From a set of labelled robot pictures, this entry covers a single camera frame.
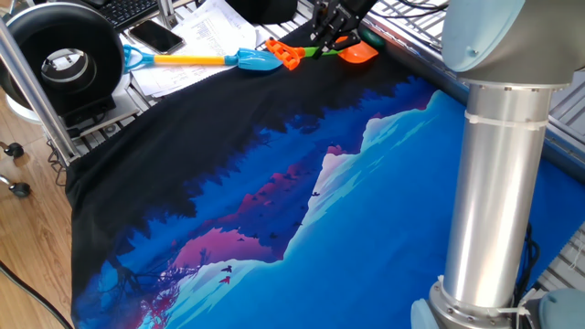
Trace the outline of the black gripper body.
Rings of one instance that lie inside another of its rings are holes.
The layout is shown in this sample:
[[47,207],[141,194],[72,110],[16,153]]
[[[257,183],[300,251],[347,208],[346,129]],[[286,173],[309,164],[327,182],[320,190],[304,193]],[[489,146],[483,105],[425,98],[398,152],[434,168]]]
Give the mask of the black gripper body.
[[331,31],[355,29],[377,0],[331,0],[323,19],[324,26]]

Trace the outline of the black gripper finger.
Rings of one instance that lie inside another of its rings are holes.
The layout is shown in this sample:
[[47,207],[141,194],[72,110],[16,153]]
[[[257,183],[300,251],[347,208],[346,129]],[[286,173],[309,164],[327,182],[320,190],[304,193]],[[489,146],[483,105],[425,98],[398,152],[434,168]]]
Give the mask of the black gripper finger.
[[321,41],[321,54],[337,55],[342,59],[360,59],[356,52],[360,42],[356,28],[341,33],[327,33]]
[[335,37],[335,20],[338,16],[338,0],[317,0],[314,2],[311,25],[311,40],[315,45],[332,45]]

